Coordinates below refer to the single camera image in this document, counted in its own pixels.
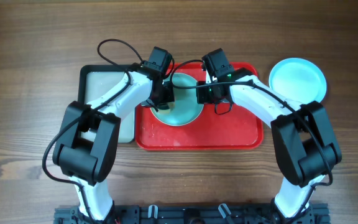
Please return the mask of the light blue front plate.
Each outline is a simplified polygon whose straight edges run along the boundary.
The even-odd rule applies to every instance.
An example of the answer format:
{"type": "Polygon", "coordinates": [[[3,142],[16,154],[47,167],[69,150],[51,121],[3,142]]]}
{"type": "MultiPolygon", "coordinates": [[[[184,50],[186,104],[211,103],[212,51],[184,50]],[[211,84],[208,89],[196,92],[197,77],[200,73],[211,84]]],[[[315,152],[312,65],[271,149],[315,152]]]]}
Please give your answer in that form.
{"type": "Polygon", "coordinates": [[[277,93],[304,104],[322,102],[328,89],[321,69],[303,58],[278,62],[270,71],[268,84],[277,93]]]}

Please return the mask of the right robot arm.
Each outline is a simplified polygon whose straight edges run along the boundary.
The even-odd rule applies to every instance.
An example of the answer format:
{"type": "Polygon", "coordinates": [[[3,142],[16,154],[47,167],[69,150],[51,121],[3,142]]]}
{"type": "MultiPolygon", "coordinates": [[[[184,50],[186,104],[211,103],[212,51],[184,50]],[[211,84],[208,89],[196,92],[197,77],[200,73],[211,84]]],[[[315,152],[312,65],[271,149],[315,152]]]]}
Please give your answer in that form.
{"type": "Polygon", "coordinates": [[[291,223],[300,218],[316,188],[333,183],[332,169],[341,162],[342,154],[321,103],[286,98],[245,68],[228,72],[208,69],[206,80],[196,84],[196,92],[202,102],[226,101],[243,107],[270,127],[283,174],[280,190],[272,200],[281,221],[291,223]]]}

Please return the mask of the green yellow sponge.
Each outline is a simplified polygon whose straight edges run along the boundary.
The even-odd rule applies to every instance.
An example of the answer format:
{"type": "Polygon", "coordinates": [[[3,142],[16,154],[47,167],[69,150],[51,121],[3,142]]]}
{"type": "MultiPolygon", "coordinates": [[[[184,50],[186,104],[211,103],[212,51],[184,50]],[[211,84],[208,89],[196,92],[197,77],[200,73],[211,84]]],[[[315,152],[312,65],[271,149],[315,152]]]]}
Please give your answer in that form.
{"type": "Polygon", "coordinates": [[[169,103],[158,105],[157,108],[159,113],[169,113],[172,110],[169,103]]]}

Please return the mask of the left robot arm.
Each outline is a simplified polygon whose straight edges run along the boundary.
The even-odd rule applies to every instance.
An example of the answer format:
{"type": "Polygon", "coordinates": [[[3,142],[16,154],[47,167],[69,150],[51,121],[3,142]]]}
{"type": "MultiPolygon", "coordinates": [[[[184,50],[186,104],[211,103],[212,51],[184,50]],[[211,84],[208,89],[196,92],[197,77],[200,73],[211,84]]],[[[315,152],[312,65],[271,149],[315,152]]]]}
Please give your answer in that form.
{"type": "Polygon", "coordinates": [[[142,103],[163,103],[164,79],[172,69],[171,63],[134,63],[122,69],[121,79],[99,98],[67,106],[60,130],[44,152],[66,178],[53,176],[46,165],[42,169],[50,179],[75,186],[80,204],[72,222],[116,222],[106,177],[116,158],[121,121],[142,103]]]}

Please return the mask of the teal plate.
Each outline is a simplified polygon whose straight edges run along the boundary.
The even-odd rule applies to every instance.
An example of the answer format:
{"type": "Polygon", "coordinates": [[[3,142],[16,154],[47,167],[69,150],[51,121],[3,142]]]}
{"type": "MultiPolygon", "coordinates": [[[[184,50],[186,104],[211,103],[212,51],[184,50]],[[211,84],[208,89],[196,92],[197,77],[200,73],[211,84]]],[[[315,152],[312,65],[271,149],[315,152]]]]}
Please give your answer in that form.
{"type": "Polygon", "coordinates": [[[173,88],[175,101],[168,103],[166,110],[154,108],[152,114],[163,124],[169,126],[183,126],[194,121],[202,112],[203,105],[198,104],[195,89],[173,88]]]}

